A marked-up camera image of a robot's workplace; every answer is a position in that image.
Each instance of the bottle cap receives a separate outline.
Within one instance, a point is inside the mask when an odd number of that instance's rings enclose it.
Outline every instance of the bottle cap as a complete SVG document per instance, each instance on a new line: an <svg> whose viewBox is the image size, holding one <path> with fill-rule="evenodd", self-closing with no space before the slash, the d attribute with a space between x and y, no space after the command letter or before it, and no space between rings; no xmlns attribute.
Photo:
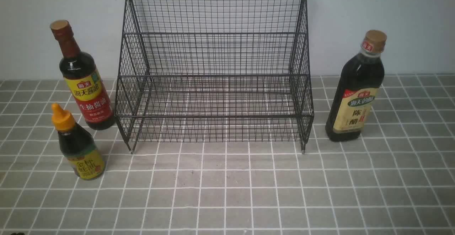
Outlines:
<svg viewBox="0 0 455 235"><path fill-rule="evenodd" d="M366 52L373 54L382 53L382 51L384 51L386 40L387 35L382 31L370 30L365 34L364 41L362 42L362 48Z"/></svg>
<svg viewBox="0 0 455 235"><path fill-rule="evenodd" d="M71 112L63 110L58 103L52 104L52 123L58 131L67 131L76 125Z"/></svg>
<svg viewBox="0 0 455 235"><path fill-rule="evenodd" d="M50 29L56 40L67 39L73 37L73 29L70 22L67 20L57 20L50 24Z"/></svg>

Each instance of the wire mesh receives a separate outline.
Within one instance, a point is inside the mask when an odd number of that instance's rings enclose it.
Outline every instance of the wire mesh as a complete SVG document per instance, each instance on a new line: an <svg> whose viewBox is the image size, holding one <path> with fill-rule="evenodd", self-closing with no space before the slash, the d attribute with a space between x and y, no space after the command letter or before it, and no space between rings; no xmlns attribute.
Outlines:
<svg viewBox="0 0 455 235"><path fill-rule="evenodd" d="M307 142L306 0L125 0L115 114L137 141Z"/></svg>

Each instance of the bottle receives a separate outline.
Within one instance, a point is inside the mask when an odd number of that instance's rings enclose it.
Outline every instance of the bottle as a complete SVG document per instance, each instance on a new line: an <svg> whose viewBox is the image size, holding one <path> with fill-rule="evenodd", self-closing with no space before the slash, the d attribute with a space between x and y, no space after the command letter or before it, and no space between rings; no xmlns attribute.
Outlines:
<svg viewBox="0 0 455 235"><path fill-rule="evenodd" d="M99 177L106 165L90 133L76 123L71 112L63 110L57 103L52 104L52 112L60 151L70 162L74 173L83 180Z"/></svg>
<svg viewBox="0 0 455 235"><path fill-rule="evenodd" d="M109 128L115 117L93 57L79 49L68 21L55 21L50 29L63 54L60 71L87 125L94 130Z"/></svg>
<svg viewBox="0 0 455 235"><path fill-rule="evenodd" d="M331 141L348 141L359 137L384 79L380 56L386 39L382 31L368 31L360 52L344 65L325 124Z"/></svg>

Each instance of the white wall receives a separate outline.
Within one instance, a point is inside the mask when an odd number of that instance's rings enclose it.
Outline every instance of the white wall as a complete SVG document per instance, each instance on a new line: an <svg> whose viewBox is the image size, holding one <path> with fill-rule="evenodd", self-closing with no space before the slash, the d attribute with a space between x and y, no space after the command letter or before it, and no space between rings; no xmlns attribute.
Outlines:
<svg viewBox="0 0 455 235"><path fill-rule="evenodd" d="M388 35L387 73L455 71L455 0L308 0L312 74L338 74L369 29ZM60 78L49 29L68 19L104 78L117 76L124 0L0 0L0 79Z"/></svg>

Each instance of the orange bottle cap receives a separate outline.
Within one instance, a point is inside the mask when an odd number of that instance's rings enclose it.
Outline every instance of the orange bottle cap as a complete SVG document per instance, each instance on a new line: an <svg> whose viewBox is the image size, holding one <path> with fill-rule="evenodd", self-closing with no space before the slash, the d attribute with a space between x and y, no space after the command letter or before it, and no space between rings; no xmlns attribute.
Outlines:
<svg viewBox="0 0 455 235"><path fill-rule="evenodd" d="M52 104L52 112L54 113L52 115L52 123L54 123L56 130L67 131L76 125L71 112L63 110L58 103Z"/></svg>

